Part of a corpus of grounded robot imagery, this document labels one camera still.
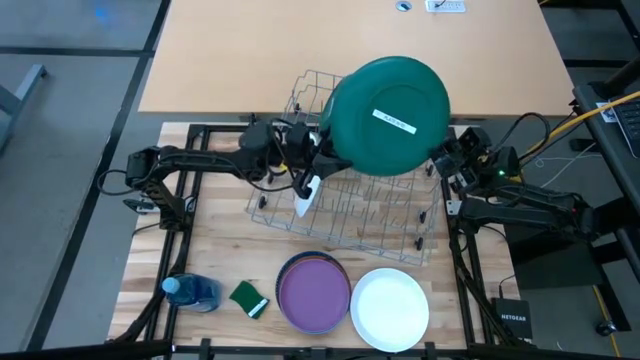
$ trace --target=metal rack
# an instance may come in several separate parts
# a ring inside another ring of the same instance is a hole
[[[320,123],[324,107],[341,76],[307,70],[299,76],[282,113],[288,122]],[[430,164],[394,177],[346,170],[325,179],[303,217],[295,212],[293,190],[254,190],[246,211],[251,220],[296,234],[328,240],[403,263],[428,262],[440,192]],[[289,177],[266,179],[267,189],[288,185]]]

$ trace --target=water bottle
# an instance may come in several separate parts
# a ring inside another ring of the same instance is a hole
[[[170,304],[196,312],[213,311],[220,306],[220,284],[204,276],[182,274],[162,282]]]

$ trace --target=desk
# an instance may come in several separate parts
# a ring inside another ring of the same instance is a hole
[[[306,70],[347,75],[403,55],[432,67],[456,117],[566,116],[572,83],[536,0],[173,1],[139,110],[282,113]]]
[[[188,128],[186,123],[165,123],[159,145],[183,147]],[[456,131],[461,132],[464,128],[458,126]],[[214,133],[209,149],[231,150],[236,147],[238,135],[235,132]],[[175,188],[176,181],[177,174],[172,174],[166,184]],[[348,317],[329,334],[309,336],[293,329],[280,313],[274,294],[280,267],[299,252],[318,250],[328,252],[342,264],[352,286],[364,274],[380,267],[393,267],[409,273],[420,283],[429,301],[431,316],[423,341],[434,342],[439,349],[466,346],[444,211],[439,212],[431,259],[419,267],[332,247],[323,240],[251,222],[245,212],[251,191],[248,184],[231,175],[204,174],[202,178],[186,271],[219,280],[223,285],[224,298],[220,308],[212,313],[179,311],[174,335],[176,345],[199,345],[201,338],[211,338],[212,345],[228,347],[321,345],[368,348]],[[157,221],[153,215],[142,216],[138,227]],[[110,338],[124,332],[151,297],[164,237],[165,231],[154,228],[133,238],[109,330]],[[508,246],[500,235],[485,229],[478,233],[476,239],[487,296],[497,296],[500,280],[513,274]],[[178,252],[178,243],[174,244],[174,256]],[[249,319],[235,302],[228,299],[241,280],[251,280],[257,290],[272,301],[259,320]],[[515,279],[505,281],[503,288],[505,297],[519,298]],[[475,336],[477,341],[481,341],[479,311],[473,300],[470,306]],[[156,338],[162,337],[167,308],[165,302]]]

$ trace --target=white label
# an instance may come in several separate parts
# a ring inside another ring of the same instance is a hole
[[[597,107],[602,107],[607,105],[608,102],[604,103],[596,103]],[[617,123],[618,122],[618,116],[616,115],[616,112],[613,111],[613,108],[609,108],[605,111],[601,111],[600,114],[602,115],[602,120],[604,120],[604,122],[606,123]]]
[[[415,135],[416,134],[416,130],[418,130],[418,129],[414,128],[413,126],[394,118],[391,115],[387,115],[387,114],[383,113],[380,110],[373,110],[373,116],[375,116],[378,119],[380,119],[380,120],[382,120],[384,122],[387,122],[387,123],[389,123],[389,124],[391,124],[391,125],[393,125],[393,126],[395,126],[397,128],[400,128],[400,129],[408,132],[411,135]]]
[[[258,312],[258,310],[262,309],[265,305],[267,305],[268,301],[269,300],[267,299],[262,299],[262,301],[260,301],[258,305],[254,306],[253,309],[251,309],[251,311],[249,311],[249,314],[247,315],[249,315],[249,317],[252,318],[253,315],[255,315]]]

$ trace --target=cable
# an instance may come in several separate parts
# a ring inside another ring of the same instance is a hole
[[[540,154],[542,154],[543,152],[549,150],[553,145],[559,143],[560,141],[562,141],[562,139],[566,138],[567,136],[571,135],[571,133],[573,133],[574,131],[576,131],[576,129],[578,129],[580,127],[580,125],[582,125],[584,123],[580,123],[578,125],[576,125],[573,129],[567,131],[564,135],[560,136],[559,138],[555,139],[551,144],[547,145],[544,149],[542,149],[540,152],[538,152],[536,154],[536,156],[532,156],[529,159],[527,159],[525,162],[520,164],[520,168],[523,168],[525,166],[527,166],[531,161],[535,160],[537,158],[537,156],[540,156]]]
[[[583,122],[584,120],[590,118],[593,115],[599,114],[604,110],[607,109],[611,109],[614,106],[618,106],[622,103],[625,103],[629,100],[633,100],[637,97],[640,97],[640,91],[636,91],[633,94],[627,95],[623,98],[620,98],[616,101],[612,101],[606,105],[600,106],[599,108],[595,109],[595,110],[591,110],[589,112],[586,112],[578,117],[576,117],[575,119],[568,121],[567,123],[561,125],[560,127],[558,127],[556,130],[552,131],[551,134],[549,135],[549,140],[552,140],[553,138],[555,138],[556,136],[560,135],[561,133],[563,133],[564,131],[566,131],[567,129],[569,129],[570,127],[580,124],[581,122]],[[540,145],[540,142],[538,142],[537,144],[535,144],[534,146],[532,146],[529,151],[527,151],[527,153],[529,155],[532,155],[534,153],[534,151],[531,151],[532,149],[538,147]]]
[[[600,158],[602,159],[602,155],[583,155],[578,157],[578,160],[581,159],[588,159],[588,158]],[[534,158],[534,162],[533,164],[538,168],[538,169],[542,169],[545,167],[545,161],[554,161],[554,160],[562,160],[562,161],[571,161],[574,158],[563,158],[563,157],[556,157],[556,158],[540,158],[540,157],[535,157]]]
[[[584,153],[586,153],[587,151],[589,151],[589,149],[591,149],[592,147],[594,147],[596,144],[593,143],[589,146],[587,146],[586,149],[582,150],[582,152],[580,154],[578,154],[576,157],[573,158],[573,160],[569,161],[569,163],[567,165],[565,165],[562,169],[560,169],[560,171],[558,171],[557,174],[555,174],[549,181],[547,181],[546,183],[544,183],[542,186],[540,186],[541,188],[545,188],[547,187],[549,184],[551,184],[552,182],[554,182],[560,175],[562,175],[563,172],[565,172],[567,170],[567,168],[569,168],[569,166],[571,166],[571,164],[573,164],[574,162],[576,162],[576,160],[578,160],[580,158],[580,156],[582,156]]]
[[[141,231],[144,231],[144,230],[147,230],[147,229],[151,229],[152,227],[156,227],[156,226],[158,226],[158,225],[160,225],[160,223],[159,223],[159,222],[157,222],[157,223],[155,223],[155,224],[146,225],[146,226],[143,226],[143,227],[137,228],[137,229],[133,230],[133,232],[131,233],[131,236],[132,236],[132,237],[133,237],[133,236],[136,236],[136,234],[137,234],[137,233],[139,233],[139,232],[141,232]]]
[[[500,295],[500,299],[504,299],[504,293],[502,292],[502,283],[511,279],[512,277],[515,277],[516,274],[513,274],[511,276],[507,276],[506,278],[502,279],[500,281],[500,284],[498,284],[498,294]]]
[[[516,206],[518,204],[518,202],[520,202],[520,199],[522,199],[522,197],[524,196],[524,193],[527,191],[527,184],[524,182],[524,177],[520,176],[520,184],[521,185],[503,185],[503,186],[498,186],[497,188],[494,189],[494,191],[498,191],[500,189],[508,189],[508,188],[516,188],[516,189],[520,189],[520,193],[518,194],[518,197],[509,201],[506,205],[503,205],[502,203],[492,203],[489,201],[489,195],[484,197],[484,201],[489,204],[489,205],[493,205],[493,206],[500,206],[500,207],[513,207]]]
[[[507,241],[507,235],[505,235],[502,231],[500,231],[500,230],[498,230],[498,229],[496,229],[496,228],[494,228],[494,227],[491,227],[491,226],[489,226],[489,225],[482,225],[482,226],[480,226],[480,227],[483,227],[483,228],[485,228],[485,229],[492,230],[493,232],[496,232],[496,233],[500,234],[500,236],[502,236],[502,237],[504,238],[504,241]]]
[[[107,196],[120,196],[120,195],[127,195],[127,194],[131,194],[132,192],[135,192],[135,189],[129,189],[129,190],[125,190],[125,191],[107,191],[105,190],[102,185],[104,184],[104,179],[107,175],[111,174],[111,173],[118,173],[118,174],[127,174],[126,171],[124,170],[120,170],[120,169],[111,169],[111,170],[107,170],[105,172],[103,172],[102,174],[100,174],[98,176],[98,178],[96,179],[96,187],[98,188],[98,191],[100,191],[101,194],[103,195],[107,195]]]
[[[549,125],[549,120],[547,120],[547,118],[545,118],[544,116],[535,113],[535,112],[528,112],[528,113],[524,113],[522,114],[519,118],[516,119],[516,121],[513,123],[513,125],[511,125],[511,127],[509,128],[509,130],[507,130],[507,132],[504,134],[504,136],[502,136],[502,139],[498,142],[498,144],[493,148],[494,150],[500,149],[502,147],[502,145],[504,145],[504,143],[507,141],[507,139],[509,139],[509,137],[511,136],[511,134],[513,133],[513,131],[516,129],[516,127],[518,127],[518,125],[520,125],[520,122],[524,119],[526,119],[529,116],[534,116],[535,118],[539,119],[540,121],[542,121],[542,123],[544,124],[545,127],[545,135],[544,135],[544,139],[541,141],[543,146],[544,144],[547,143],[547,141],[549,140],[549,134],[551,132],[551,126]]]
[[[462,231],[462,229],[458,229],[458,235],[464,235],[464,240],[466,242],[467,234],[464,231]],[[469,245],[469,243],[465,243],[464,246],[460,249],[460,254],[462,254],[465,250],[467,250],[467,247],[468,247],[467,245]]]
[[[609,321],[609,315],[607,315],[607,310],[604,307],[604,301],[602,301],[602,296],[600,295],[598,288],[595,285],[593,285],[592,289],[593,289],[593,293],[596,294],[596,299],[598,300],[598,305],[600,306],[600,311],[602,312],[602,316],[604,317],[605,321]],[[609,335],[609,338],[611,339],[611,347],[613,348],[613,352],[616,354],[616,357],[620,357],[620,350],[618,349],[618,343],[616,342],[616,337],[613,336],[613,333],[611,333]]]
[[[257,190],[263,191],[263,192],[278,192],[278,191],[283,191],[283,190],[287,190],[287,189],[291,189],[293,187],[293,185],[287,185],[287,186],[283,186],[283,187],[279,187],[276,189],[266,189],[263,188],[259,185],[257,185],[256,183],[254,183],[253,181],[249,180],[249,178],[247,178],[245,176],[245,174],[240,170],[240,168],[231,160],[223,158],[223,157],[218,157],[218,160],[223,160],[224,162],[226,162],[227,164],[233,166],[233,168],[238,172],[238,174],[240,174],[240,176],[249,183],[249,185],[253,186],[254,188],[256,188]]]
[[[553,127],[553,129],[551,129],[551,131],[553,131],[553,130],[555,130],[555,129],[559,128],[559,127],[560,127],[562,124],[564,124],[567,120],[571,119],[571,117],[572,117],[575,113],[576,113],[575,111],[572,111],[572,112],[571,112],[571,114],[567,115],[567,117],[566,117],[566,118],[562,119],[562,120],[558,123],[558,125],[554,126],[554,127]]]
[[[278,148],[278,152],[280,153],[280,156],[282,156],[282,163],[287,167],[287,171],[289,172],[289,175],[291,175],[291,180],[295,180],[296,176],[293,174],[293,170],[291,170],[291,168],[289,167],[289,161],[287,160],[287,157],[284,155],[284,151],[282,151],[282,148],[280,147],[280,143],[284,139],[284,135],[282,135],[282,132],[280,131],[280,129],[276,129],[275,126],[273,126],[273,121],[271,121],[270,125],[272,125],[272,126],[270,126],[271,135],[274,138],[276,137],[276,131],[280,134],[280,140],[279,141],[275,141],[276,148]]]

